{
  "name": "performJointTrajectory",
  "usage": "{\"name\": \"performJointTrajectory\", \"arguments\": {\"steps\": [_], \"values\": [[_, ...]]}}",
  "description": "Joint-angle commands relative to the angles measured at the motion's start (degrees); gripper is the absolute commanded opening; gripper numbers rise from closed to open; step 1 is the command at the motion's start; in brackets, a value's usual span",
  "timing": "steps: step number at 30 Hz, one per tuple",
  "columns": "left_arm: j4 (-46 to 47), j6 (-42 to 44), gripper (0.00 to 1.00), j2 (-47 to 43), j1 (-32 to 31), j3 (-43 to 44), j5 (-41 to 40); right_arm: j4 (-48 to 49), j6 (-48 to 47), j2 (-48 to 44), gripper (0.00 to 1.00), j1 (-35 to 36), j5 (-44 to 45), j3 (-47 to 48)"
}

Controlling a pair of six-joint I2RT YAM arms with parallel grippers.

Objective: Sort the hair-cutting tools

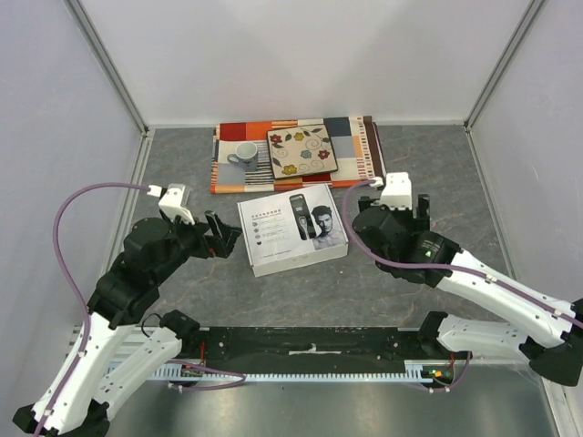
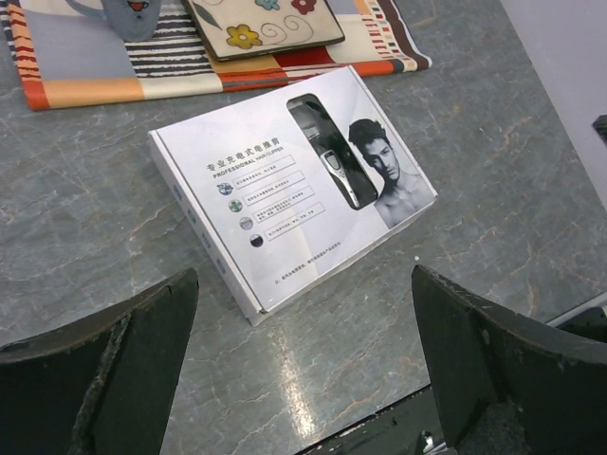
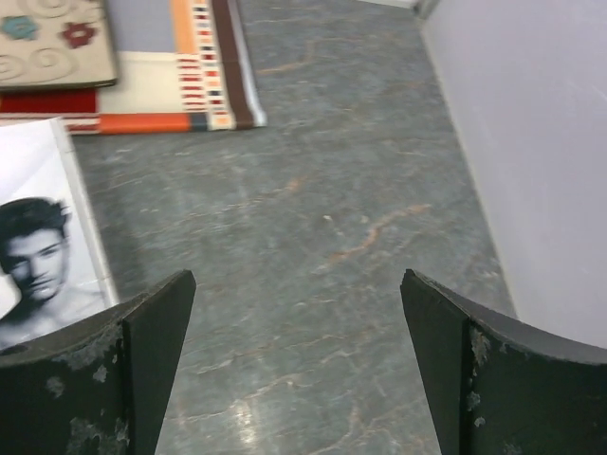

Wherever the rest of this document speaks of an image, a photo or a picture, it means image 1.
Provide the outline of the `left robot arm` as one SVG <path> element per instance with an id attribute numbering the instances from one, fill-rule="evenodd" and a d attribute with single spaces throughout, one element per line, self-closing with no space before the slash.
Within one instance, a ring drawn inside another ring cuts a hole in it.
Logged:
<path id="1" fill-rule="evenodd" d="M 160 365 L 189 358 L 201 343 L 200 325 L 179 310 L 112 373 L 118 348 L 159 298 L 159 287 L 191 258 L 226 259 L 242 230 L 208 211 L 205 221 L 144 218 L 125 237 L 122 252 L 97 282 L 83 327 L 62 368 L 34 404 L 19 408 L 14 424 L 34 436 L 103 436 L 117 407 Z"/>

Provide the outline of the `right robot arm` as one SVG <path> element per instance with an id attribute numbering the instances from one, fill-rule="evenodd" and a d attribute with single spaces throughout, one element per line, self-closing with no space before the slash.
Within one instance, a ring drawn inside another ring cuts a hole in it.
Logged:
<path id="1" fill-rule="evenodd" d="M 429 228 L 429 198 L 416 211 L 389 208 L 362 196 L 351 230 L 378 269 L 451 293 L 497 315 L 498 323 L 429 313 L 418 331 L 427 358 L 471 351 L 521 357 L 554 383 L 575 387 L 582 373 L 582 302 L 548 296 L 491 269 L 459 244 Z"/>

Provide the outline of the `white hair clipper kit box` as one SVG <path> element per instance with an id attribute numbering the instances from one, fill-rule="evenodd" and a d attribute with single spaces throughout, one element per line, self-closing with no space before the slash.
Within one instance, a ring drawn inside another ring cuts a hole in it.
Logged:
<path id="1" fill-rule="evenodd" d="M 302 240 L 290 196 L 303 194 L 316 231 Z M 256 278 L 304 268 L 348 254 L 349 241 L 328 186 L 320 184 L 238 204 L 251 270 Z"/>

